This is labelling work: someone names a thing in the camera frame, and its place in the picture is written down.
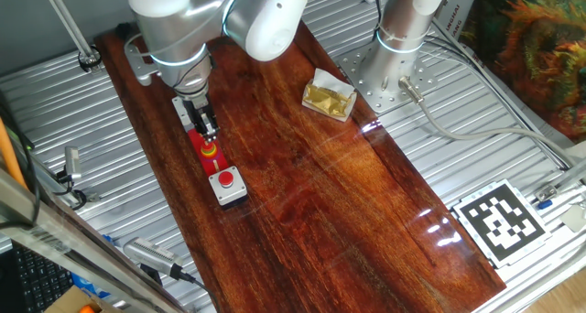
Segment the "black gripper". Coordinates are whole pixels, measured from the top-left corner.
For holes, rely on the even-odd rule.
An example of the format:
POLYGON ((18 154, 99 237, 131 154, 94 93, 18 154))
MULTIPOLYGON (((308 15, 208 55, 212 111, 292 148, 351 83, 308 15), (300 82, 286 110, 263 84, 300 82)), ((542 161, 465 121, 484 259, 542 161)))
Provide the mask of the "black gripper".
POLYGON ((207 99, 204 99, 201 103, 195 103, 193 100, 183 100, 182 105, 197 132, 208 143, 215 141, 219 127, 214 122, 214 110, 207 99))

